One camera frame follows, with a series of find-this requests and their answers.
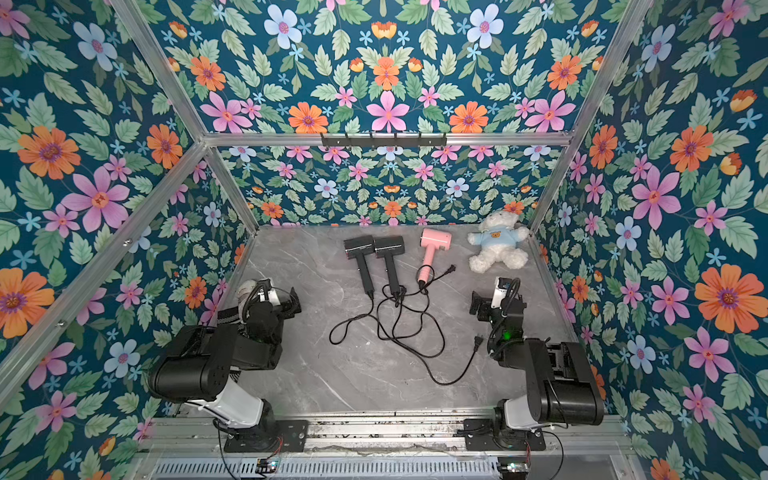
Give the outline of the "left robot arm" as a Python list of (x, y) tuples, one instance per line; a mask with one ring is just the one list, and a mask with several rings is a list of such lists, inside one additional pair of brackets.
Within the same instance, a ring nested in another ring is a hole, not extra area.
[(238, 305), (218, 312), (214, 326), (182, 328), (149, 376), (152, 396), (212, 417), (227, 453), (298, 452), (307, 423), (278, 420), (268, 400), (239, 385), (239, 375), (276, 369), (284, 323), (302, 312), (295, 289), (248, 281)]

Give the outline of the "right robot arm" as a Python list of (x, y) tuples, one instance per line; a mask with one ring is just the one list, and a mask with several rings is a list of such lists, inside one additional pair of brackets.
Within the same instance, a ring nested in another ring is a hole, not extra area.
[(523, 330), (526, 303), (514, 291), (483, 297), (474, 292), (469, 313), (490, 325), (486, 347), (493, 362), (523, 373), (524, 393), (500, 400), (489, 418), (467, 419), (459, 434), (469, 450), (498, 447), (541, 450), (545, 426), (598, 426), (605, 416), (600, 394), (578, 342), (552, 343)]

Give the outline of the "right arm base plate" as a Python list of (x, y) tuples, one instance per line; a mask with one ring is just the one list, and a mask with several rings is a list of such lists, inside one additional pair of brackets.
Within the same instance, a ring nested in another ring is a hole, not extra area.
[(510, 429), (489, 418), (465, 419), (455, 436), (464, 439), (468, 451), (540, 452), (546, 449), (540, 431)]

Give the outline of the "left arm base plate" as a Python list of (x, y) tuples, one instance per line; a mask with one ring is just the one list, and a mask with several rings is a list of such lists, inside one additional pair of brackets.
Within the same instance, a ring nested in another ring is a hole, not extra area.
[(226, 453), (303, 452), (308, 438), (306, 420), (262, 420), (254, 427), (235, 429), (224, 444)]

